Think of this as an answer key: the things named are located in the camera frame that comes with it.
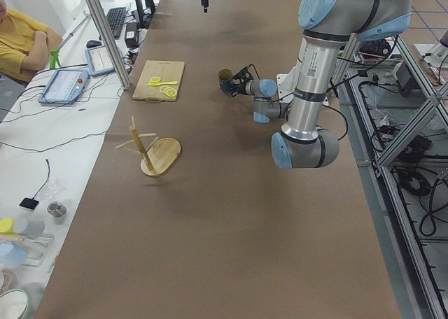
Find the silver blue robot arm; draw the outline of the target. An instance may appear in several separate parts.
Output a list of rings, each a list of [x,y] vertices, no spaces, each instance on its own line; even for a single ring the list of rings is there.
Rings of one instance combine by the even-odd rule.
[[[289,109],[273,96],[279,92],[270,79],[231,80],[223,88],[231,95],[254,97],[253,119],[269,122],[275,114],[286,118],[272,135],[275,164],[283,169],[319,168],[331,164],[339,152],[337,137],[318,126],[318,118],[340,48],[355,34],[359,41],[398,35],[410,25],[412,0],[302,0],[298,22],[303,29],[302,56],[291,69],[295,82]]]

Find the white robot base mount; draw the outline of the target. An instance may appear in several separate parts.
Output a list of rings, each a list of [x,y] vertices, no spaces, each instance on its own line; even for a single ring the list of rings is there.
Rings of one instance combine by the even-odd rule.
[[[279,98],[292,100],[296,88],[306,93],[325,94],[343,45],[343,42],[303,35],[296,65],[287,74],[276,76]]]

